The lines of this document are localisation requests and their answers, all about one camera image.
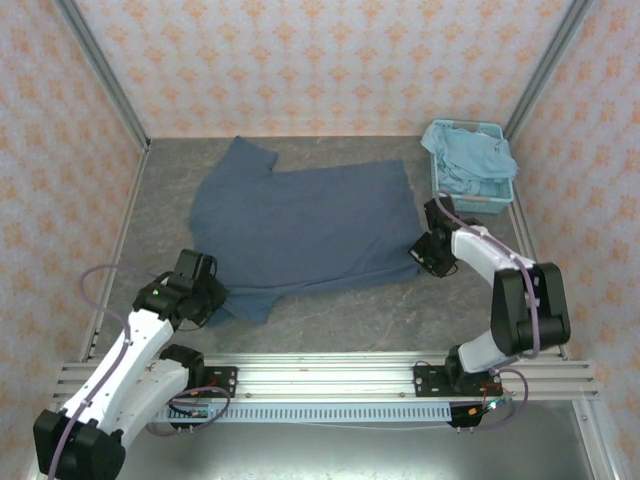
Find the patterned wallpaper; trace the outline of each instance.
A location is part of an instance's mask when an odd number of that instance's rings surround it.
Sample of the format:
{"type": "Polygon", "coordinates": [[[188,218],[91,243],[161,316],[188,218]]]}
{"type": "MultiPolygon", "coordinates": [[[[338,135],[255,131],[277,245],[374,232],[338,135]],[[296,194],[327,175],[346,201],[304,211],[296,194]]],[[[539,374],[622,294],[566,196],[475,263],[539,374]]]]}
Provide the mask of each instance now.
{"type": "Polygon", "coordinates": [[[79,0],[152,138],[506,123],[569,0],[79,0]]]}
{"type": "Polygon", "coordinates": [[[601,0],[514,156],[542,258],[561,265],[571,352],[597,363],[628,478],[640,472],[640,9],[601,0]]]}
{"type": "MultiPolygon", "coordinates": [[[[24,478],[31,427],[91,311],[76,281],[109,259],[139,149],[49,0],[0,8],[0,470],[24,478]]],[[[97,294],[99,278],[89,282],[97,294]]]]}

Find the gray marble floor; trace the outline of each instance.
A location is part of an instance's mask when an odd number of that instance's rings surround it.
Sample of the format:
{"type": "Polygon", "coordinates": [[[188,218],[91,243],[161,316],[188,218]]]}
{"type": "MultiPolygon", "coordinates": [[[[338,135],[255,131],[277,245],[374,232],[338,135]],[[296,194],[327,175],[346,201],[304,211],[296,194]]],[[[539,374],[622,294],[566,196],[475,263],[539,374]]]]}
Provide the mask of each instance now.
{"type": "MultiPolygon", "coordinates": [[[[422,204],[431,198],[429,161],[415,137],[256,138],[279,152],[275,170],[302,170],[401,158],[423,226],[422,204]]],[[[189,209],[202,178],[231,139],[155,140],[125,239],[122,261],[154,272],[171,269],[182,248],[192,246],[189,209]]],[[[474,215],[511,248],[517,242],[509,213],[474,215]]],[[[118,273],[109,306],[122,313],[144,277],[118,273]]],[[[278,301],[266,325],[232,319],[194,332],[177,332],[174,343],[207,353],[285,353],[448,350],[489,326],[491,289],[464,264],[457,274],[430,275],[402,284],[278,301]]],[[[96,344],[104,354],[120,331],[105,318],[96,344]]]]}

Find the blue laundry basket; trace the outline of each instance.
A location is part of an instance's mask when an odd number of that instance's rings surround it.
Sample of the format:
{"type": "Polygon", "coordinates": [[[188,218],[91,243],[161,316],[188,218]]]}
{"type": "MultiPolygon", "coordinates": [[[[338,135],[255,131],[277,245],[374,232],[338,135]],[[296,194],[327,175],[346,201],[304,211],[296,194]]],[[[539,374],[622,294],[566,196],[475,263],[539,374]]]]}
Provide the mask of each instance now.
{"type": "MultiPolygon", "coordinates": [[[[469,132],[481,132],[494,138],[504,138],[502,136],[502,128],[495,123],[482,123],[459,120],[434,120],[435,125],[446,128],[461,128],[469,132]]],[[[433,195],[440,188],[438,181],[438,168],[436,158],[431,154],[431,188],[433,195]]],[[[495,183],[485,182],[482,184],[482,191],[488,192],[490,195],[460,195],[452,193],[453,203],[458,212],[472,213],[500,213],[504,207],[513,201],[513,182],[511,180],[495,183]]]]}

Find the purple cable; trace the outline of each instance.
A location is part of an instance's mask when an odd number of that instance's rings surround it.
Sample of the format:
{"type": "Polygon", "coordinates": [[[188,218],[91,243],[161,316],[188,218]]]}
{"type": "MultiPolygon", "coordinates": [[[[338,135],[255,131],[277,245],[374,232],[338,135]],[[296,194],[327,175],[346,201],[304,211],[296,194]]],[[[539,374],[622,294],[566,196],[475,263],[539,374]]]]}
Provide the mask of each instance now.
{"type": "MultiPolygon", "coordinates": [[[[479,425],[477,427],[472,427],[472,428],[461,428],[460,430],[464,430],[467,432],[478,431],[478,430],[493,430],[494,428],[504,427],[506,424],[513,422],[516,418],[522,415],[522,412],[527,407],[527,403],[529,402],[529,382],[527,382],[527,379],[519,370],[516,370],[514,368],[503,368],[500,370],[500,373],[504,373],[504,372],[513,373],[514,375],[519,376],[520,379],[522,380],[522,384],[524,385],[524,396],[522,398],[522,403],[518,406],[517,410],[513,412],[513,414],[509,415],[507,418],[504,418],[498,422],[490,423],[489,425],[479,425]]],[[[460,402],[460,403],[456,403],[454,406],[462,407],[468,404],[469,402],[460,402]]]]}
{"type": "Polygon", "coordinates": [[[523,354],[523,356],[528,358],[535,358],[538,355],[538,353],[540,353],[540,323],[538,320],[538,309],[536,308],[535,291],[533,289],[533,283],[531,282],[531,277],[529,277],[529,273],[527,272],[527,268],[520,261],[520,259],[517,258],[515,255],[512,257],[511,250],[504,243],[500,242],[499,240],[492,237],[491,235],[482,234],[475,228],[471,228],[465,222],[463,222],[462,220],[457,218],[455,215],[453,215],[451,212],[449,212],[446,208],[444,208],[444,206],[442,205],[442,202],[440,201],[440,194],[448,197],[449,199],[451,199],[452,202],[453,202],[453,198],[451,197],[451,194],[445,190],[438,190],[434,198],[434,200],[436,201],[436,205],[438,205],[438,208],[440,209],[440,211],[444,213],[449,220],[451,220],[453,223],[463,228],[464,230],[472,233],[473,235],[489,242],[491,245],[493,245],[498,250],[500,250],[503,254],[509,257],[513,261],[513,263],[516,264],[518,269],[520,269],[520,272],[522,272],[522,277],[524,278],[524,283],[527,287],[527,294],[529,295],[529,310],[531,311],[531,329],[533,331],[533,349],[532,349],[533,351],[531,354],[523,354]]]}
{"type": "Polygon", "coordinates": [[[90,268],[89,270],[84,272],[82,275],[80,275],[79,284],[80,284],[80,294],[82,296],[82,299],[85,302],[87,302],[88,305],[92,306],[96,310],[103,312],[106,315],[111,315],[112,317],[118,319],[120,323],[122,323],[122,328],[124,331],[124,342],[122,342],[122,348],[120,349],[120,352],[118,353],[118,356],[116,357],[111,367],[109,367],[109,369],[105,372],[104,376],[98,381],[98,383],[96,383],[95,387],[93,387],[91,391],[87,394],[87,396],[84,398],[84,400],[78,407],[78,410],[76,410],[75,413],[71,416],[71,418],[67,422],[66,427],[62,431],[60,440],[58,440],[58,445],[56,446],[56,449],[53,453],[53,457],[51,458],[51,465],[49,466],[49,474],[47,476],[48,480],[55,480],[56,470],[58,469],[58,464],[60,463],[60,457],[62,456],[62,451],[64,450],[64,446],[66,445],[67,440],[69,439],[69,435],[71,434],[71,430],[73,429],[73,426],[78,421],[78,418],[80,418],[80,415],[82,415],[82,412],[84,412],[84,410],[87,408],[87,405],[91,403],[91,400],[93,400],[93,398],[98,394],[98,392],[104,386],[104,384],[107,383],[107,380],[109,380],[111,375],[113,375],[113,372],[115,372],[116,369],[120,366],[125,354],[127,353],[127,349],[129,348],[129,343],[131,341],[131,327],[129,326],[129,321],[125,317],[120,315],[118,312],[116,312],[115,310],[111,310],[110,308],[103,307],[102,305],[91,300],[84,289],[84,281],[89,275],[91,275],[93,272],[96,272],[98,270],[112,269],[112,268],[117,268],[119,270],[125,270],[133,273],[150,274],[150,272],[147,272],[146,270],[137,268],[137,267],[119,265],[119,264],[105,264],[105,265],[98,265],[93,268],[90,268]]]}
{"type": "MultiPolygon", "coordinates": [[[[213,422],[218,420],[222,415],[224,415],[227,412],[227,410],[229,409],[229,405],[231,404],[231,395],[229,395],[229,392],[227,392],[224,388],[220,388],[220,387],[191,388],[189,390],[184,390],[183,392],[180,392],[174,398],[180,397],[182,395],[189,395],[190,393],[201,393],[201,392],[218,392],[218,393],[222,393],[226,397],[227,403],[225,403],[224,407],[222,407],[222,409],[211,420],[207,420],[206,422],[203,422],[203,423],[201,423],[199,425],[196,425],[195,427],[189,428],[190,432],[195,432],[196,430],[201,430],[201,429],[211,425],[213,422]]],[[[193,407],[193,406],[197,405],[197,403],[188,403],[188,402],[174,402],[174,401],[171,401],[169,403],[171,405],[181,405],[181,406],[187,406],[187,407],[189,407],[189,406],[193,407]]],[[[151,426],[151,424],[147,424],[147,426],[145,428],[146,428],[147,432],[149,432],[152,435],[156,435],[157,437],[172,437],[173,435],[180,435],[182,433],[182,429],[167,430],[165,432],[162,432],[160,430],[156,430],[154,427],[151,426]]]]}

